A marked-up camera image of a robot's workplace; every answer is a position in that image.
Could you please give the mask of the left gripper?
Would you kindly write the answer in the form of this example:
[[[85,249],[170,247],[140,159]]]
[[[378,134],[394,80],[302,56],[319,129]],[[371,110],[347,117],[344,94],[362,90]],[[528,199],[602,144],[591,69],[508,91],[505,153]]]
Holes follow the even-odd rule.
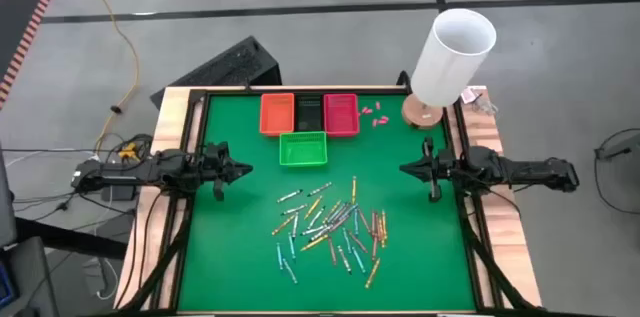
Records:
[[[217,201],[223,201],[225,198],[223,186],[227,182],[229,164],[234,170],[230,181],[234,182],[247,174],[251,173],[253,166],[250,164],[235,161],[228,154],[205,155],[202,162],[202,182],[212,182],[213,195]]]

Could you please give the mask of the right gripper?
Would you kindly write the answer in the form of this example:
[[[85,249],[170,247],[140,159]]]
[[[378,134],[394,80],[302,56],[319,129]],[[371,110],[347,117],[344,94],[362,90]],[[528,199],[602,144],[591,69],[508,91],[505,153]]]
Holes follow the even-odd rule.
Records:
[[[429,200],[439,201],[442,197],[442,192],[438,181],[440,179],[450,179],[450,170],[453,168],[453,153],[439,152],[437,156],[433,153],[427,153],[425,159],[425,183],[430,186]],[[420,170],[414,170],[420,169],[422,165],[423,159],[420,158],[417,161],[402,164],[399,168],[402,172],[422,181],[423,173]]]

